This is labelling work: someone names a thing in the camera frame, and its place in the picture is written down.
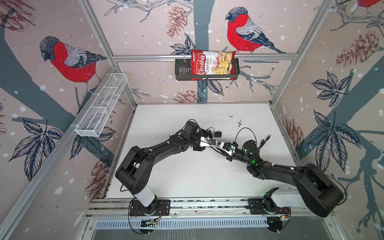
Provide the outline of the black network switch box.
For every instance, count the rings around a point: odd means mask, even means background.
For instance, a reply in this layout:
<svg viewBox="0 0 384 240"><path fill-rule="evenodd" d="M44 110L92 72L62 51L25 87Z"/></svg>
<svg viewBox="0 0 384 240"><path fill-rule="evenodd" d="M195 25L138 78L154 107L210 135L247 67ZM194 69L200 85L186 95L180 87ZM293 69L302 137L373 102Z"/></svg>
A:
<svg viewBox="0 0 384 240"><path fill-rule="evenodd" d="M205 150L206 147L201 147L201 146L194 146L193 150L197 152L202 152Z"/></svg>

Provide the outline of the black power adapter with cord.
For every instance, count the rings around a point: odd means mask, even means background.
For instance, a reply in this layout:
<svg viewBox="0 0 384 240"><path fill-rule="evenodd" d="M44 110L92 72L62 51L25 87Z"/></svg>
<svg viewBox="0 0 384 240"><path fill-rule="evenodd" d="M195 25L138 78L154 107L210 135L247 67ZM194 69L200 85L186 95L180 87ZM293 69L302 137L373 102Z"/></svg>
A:
<svg viewBox="0 0 384 240"><path fill-rule="evenodd" d="M205 138L215 139L215 138L221 138L222 132L221 131L215 131L214 128L208 128L207 130L202 129L202 135Z"/></svg>

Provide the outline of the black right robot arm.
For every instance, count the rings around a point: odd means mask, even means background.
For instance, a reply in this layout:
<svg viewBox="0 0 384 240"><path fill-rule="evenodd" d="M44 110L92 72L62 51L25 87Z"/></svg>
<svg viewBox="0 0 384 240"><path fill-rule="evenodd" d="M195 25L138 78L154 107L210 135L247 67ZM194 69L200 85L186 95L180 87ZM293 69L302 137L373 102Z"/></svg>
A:
<svg viewBox="0 0 384 240"><path fill-rule="evenodd" d="M263 205L269 213L294 207L308 209L325 218L344 199L343 191L313 164L291 167L264 161L254 140L245 142L242 148L235 142L219 142L216 146L220 152L226 154L227 160L245 163L247 171L254 178L292 186L290 189L275 187L264 194Z"/></svg>

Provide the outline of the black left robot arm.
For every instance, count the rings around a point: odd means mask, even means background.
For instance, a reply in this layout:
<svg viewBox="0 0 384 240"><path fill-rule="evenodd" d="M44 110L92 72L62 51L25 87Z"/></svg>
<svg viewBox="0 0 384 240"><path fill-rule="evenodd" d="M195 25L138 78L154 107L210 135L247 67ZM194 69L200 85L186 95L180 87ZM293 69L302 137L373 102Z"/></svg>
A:
<svg viewBox="0 0 384 240"><path fill-rule="evenodd" d="M162 143L147 148L132 147L117 168L115 178L142 207L155 208L157 196L147 186L154 165L190 147L202 151L204 144L208 144L212 138L211 131L203 130L194 120L188 120L181 130Z"/></svg>

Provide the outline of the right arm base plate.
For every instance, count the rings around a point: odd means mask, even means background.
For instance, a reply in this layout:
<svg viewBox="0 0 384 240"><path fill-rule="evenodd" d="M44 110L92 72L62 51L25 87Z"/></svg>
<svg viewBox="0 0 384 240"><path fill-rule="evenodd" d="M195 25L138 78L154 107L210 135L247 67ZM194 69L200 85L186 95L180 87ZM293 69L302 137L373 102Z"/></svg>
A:
<svg viewBox="0 0 384 240"><path fill-rule="evenodd" d="M291 209L280 208L272 200L264 198L248 199L248 210L251 215L290 215Z"/></svg>

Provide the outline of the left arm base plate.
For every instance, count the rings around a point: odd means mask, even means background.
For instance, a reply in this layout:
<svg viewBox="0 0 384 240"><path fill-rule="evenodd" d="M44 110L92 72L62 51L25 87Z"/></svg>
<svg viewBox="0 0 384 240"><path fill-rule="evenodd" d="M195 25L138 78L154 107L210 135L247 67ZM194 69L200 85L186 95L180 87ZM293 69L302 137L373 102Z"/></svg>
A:
<svg viewBox="0 0 384 240"><path fill-rule="evenodd" d="M131 201L129 207L130 217L144 216L168 216L170 214L171 201L155 199L149 206L145 207L137 199Z"/></svg>

